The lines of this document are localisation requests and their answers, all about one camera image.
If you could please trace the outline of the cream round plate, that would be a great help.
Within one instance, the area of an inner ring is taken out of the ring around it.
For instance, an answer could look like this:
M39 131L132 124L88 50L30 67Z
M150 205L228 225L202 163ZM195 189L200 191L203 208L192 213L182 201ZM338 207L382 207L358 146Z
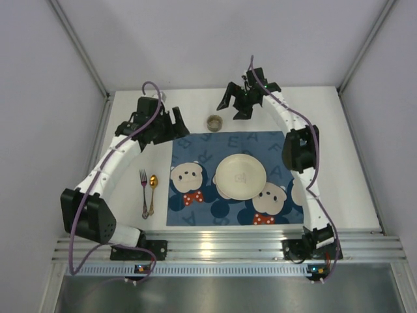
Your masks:
M233 154L216 168L214 184L223 196L233 200L250 200L266 185L266 170L255 157Z

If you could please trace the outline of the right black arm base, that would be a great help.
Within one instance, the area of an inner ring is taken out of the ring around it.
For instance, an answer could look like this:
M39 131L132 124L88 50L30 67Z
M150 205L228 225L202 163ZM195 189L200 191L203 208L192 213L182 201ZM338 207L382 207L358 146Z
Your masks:
M304 228L300 239L287 239L282 243L284 259L293 263L303 263L306 260L335 260L343 257L341 248L331 225L322 229Z

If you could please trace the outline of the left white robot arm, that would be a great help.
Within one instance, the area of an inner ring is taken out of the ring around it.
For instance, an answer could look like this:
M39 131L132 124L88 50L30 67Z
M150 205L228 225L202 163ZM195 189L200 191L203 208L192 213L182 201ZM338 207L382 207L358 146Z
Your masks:
M101 245L137 247L143 231L117 222L108 201L130 163L148 144L170 142L189 133L179 107L167 111L163 100L140 97L136 111L117 127L90 174L61 194L65 231Z

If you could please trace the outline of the blue bear print cloth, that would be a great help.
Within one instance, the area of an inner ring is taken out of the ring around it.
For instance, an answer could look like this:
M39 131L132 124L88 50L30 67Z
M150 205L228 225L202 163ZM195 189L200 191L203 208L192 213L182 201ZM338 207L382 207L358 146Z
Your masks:
M191 134L173 142L167 225L260 226L301 224L300 194L281 159L282 132ZM218 164L234 154L256 158L266 186L252 200L234 200L216 186Z

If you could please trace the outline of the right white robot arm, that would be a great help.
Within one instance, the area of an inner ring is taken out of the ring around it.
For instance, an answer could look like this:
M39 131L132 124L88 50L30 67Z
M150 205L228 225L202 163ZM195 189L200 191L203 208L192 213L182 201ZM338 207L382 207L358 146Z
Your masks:
M268 110L284 133L281 153L283 165L293 175L293 186L300 191L304 211L304 252L310 256L332 249L337 258L340 251L338 231L324 208L317 184L320 166L319 129L305 115L288 105L279 85L268 82L262 68L249 68L242 80L242 86L234 82L227 84L216 109L228 108L233 98L233 107L237 110L234 120L251 119L256 104Z

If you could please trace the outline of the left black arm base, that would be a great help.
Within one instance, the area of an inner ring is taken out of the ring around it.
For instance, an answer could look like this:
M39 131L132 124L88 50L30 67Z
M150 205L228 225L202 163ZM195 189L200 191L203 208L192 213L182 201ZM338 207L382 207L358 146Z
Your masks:
M112 261L164 261L167 256L166 240L140 240L140 247L115 245L111 247Z

